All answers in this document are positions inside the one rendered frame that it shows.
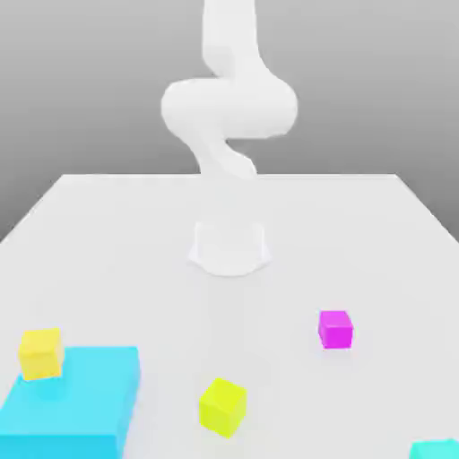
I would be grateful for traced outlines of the small magenta cube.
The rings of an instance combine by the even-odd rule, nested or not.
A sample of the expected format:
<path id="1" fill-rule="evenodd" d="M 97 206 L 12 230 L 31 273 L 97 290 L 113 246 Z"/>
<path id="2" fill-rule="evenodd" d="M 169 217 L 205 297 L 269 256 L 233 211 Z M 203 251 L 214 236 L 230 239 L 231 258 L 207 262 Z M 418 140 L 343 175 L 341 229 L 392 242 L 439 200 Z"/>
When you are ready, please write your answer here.
<path id="1" fill-rule="evenodd" d="M 321 310 L 318 334 L 324 349 L 350 349 L 353 324 L 345 310 Z"/>

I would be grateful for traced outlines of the small lime yellow cube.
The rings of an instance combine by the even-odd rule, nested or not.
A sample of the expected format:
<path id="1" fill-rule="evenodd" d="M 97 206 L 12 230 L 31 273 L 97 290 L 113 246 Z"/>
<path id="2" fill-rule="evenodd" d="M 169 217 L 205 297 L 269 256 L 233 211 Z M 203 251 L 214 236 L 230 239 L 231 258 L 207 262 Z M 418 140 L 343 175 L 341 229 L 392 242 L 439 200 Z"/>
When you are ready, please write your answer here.
<path id="1" fill-rule="evenodd" d="M 215 378 L 199 399 L 200 424 L 230 438 L 247 412 L 247 389 L 222 378 Z"/>

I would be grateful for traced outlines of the small turquoise cube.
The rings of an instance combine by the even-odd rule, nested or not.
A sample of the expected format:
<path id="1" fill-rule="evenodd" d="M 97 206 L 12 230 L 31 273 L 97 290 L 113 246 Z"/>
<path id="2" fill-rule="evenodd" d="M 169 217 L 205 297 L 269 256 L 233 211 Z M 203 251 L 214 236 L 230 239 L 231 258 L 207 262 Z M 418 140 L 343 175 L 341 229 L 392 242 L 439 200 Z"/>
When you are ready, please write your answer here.
<path id="1" fill-rule="evenodd" d="M 414 442 L 409 459 L 459 459 L 459 441 L 442 439 Z"/>

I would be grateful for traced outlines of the large cyan box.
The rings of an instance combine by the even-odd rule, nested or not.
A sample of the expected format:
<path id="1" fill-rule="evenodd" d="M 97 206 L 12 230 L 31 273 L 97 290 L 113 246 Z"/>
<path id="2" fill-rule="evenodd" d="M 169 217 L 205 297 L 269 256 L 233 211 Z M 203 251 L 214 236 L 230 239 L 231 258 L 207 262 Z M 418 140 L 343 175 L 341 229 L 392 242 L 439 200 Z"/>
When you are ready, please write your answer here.
<path id="1" fill-rule="evenodd" d="M 122 459 L 140 382 L 135 347 L 68 347 L 61 377 L 18 377 L 0 407 L 0 459 Z"/>

